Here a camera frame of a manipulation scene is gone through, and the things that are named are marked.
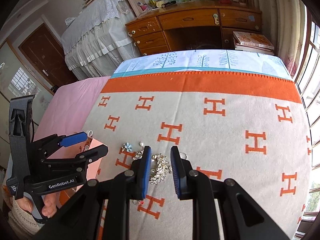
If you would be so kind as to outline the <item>person's left hand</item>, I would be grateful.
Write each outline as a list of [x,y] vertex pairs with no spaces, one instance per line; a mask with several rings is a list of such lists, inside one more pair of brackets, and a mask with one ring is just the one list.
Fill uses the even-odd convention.
[[[51,193],[48,195],[45,195],[43,201],[44,201],[44,207],[42,208],[42,214],[48,218],[53,217],[55,213],[57,212],[57,201],[59,198],[59,193]],[[33,211],[33,204],[31,200],[29,200],[27,197],[23,197],[21,199],[18,199],[17,204],[20,208],[22,208],[25,211],[28,211],[31,213]]]

